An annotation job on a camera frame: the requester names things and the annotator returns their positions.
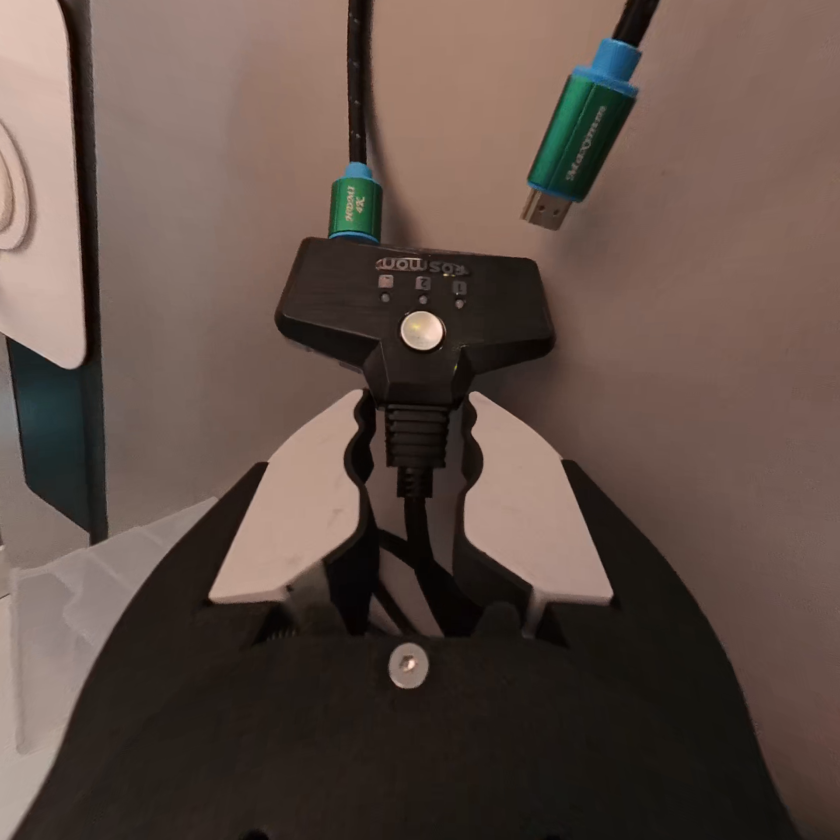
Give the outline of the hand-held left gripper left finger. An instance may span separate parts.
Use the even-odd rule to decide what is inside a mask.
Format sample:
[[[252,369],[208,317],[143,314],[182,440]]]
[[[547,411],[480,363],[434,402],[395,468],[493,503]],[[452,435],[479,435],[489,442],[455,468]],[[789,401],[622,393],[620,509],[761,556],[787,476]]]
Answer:
[[[333,605],[349,634],[365,634],[380,566],[366,488],[374,431],[373,397],[353,390],[279,446],[210,588],[211,603],[278,603],[298,621]]]

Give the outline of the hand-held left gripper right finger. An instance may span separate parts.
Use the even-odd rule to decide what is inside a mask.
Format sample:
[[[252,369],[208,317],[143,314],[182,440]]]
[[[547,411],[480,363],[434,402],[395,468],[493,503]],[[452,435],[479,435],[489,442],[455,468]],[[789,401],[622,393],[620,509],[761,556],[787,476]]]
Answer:
[[[479,607],[511,604],[525,637],[538,635],[551,605],[609,606],[613,587],[560,454],[477,391],[465,398],[461,428],[458,587]]]

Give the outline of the black hdmi switch box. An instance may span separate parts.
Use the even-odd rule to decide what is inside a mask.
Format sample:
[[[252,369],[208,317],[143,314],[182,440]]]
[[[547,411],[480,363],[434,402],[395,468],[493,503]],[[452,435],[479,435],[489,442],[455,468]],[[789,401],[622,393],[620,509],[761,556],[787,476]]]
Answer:
[[[542,358],[555,344],[533,260],[346,237],[302,241],[276,325],[362,373],[405,499],[433,495],[450,414],[475,377]]]

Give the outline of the braided hdmi cable green plug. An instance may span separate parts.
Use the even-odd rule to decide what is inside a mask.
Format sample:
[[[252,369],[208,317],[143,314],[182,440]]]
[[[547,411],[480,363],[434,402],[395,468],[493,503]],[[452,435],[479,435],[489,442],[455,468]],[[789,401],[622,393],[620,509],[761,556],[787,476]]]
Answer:
[[[571,207],[590,193],[636,105],[632,78],[658,6],[626,2],[612,36],[601,41],[589,64],[567,77],[528,173],[523,221],[558,230]]]
[[[331,189],[330,238],[377,244],[382,236],[382,185],[368,161],[371,66],[370,1],[349,1],[346,31],[349,161]]]

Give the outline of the clear plastic bag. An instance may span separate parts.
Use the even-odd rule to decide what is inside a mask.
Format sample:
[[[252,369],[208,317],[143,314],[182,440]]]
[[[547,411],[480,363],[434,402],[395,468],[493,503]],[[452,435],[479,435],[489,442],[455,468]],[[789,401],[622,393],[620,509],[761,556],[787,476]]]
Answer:
[[[210,497],[37,568],[12,571],[11,703],[19,752],[34,753],[60,738],[121,615],[216,501]]]

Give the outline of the dark teal box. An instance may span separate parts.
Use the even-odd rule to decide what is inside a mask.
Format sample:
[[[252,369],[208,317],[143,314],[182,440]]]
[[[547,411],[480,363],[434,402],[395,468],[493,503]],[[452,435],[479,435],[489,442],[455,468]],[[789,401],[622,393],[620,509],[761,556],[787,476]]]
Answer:
[[[70,42],[87,356],[65,370],[2,335],[9,352],[26,486],[84,531],[109,534],[102,385],[92,5],[58,2]]]

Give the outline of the white rounded panel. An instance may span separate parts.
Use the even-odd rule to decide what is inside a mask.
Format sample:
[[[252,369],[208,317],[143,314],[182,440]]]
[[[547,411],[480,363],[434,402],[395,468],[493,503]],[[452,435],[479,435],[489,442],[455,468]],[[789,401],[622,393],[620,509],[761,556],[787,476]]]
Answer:
[[[1,2],[1,332],[65,370],[88,353],[67,24]]]

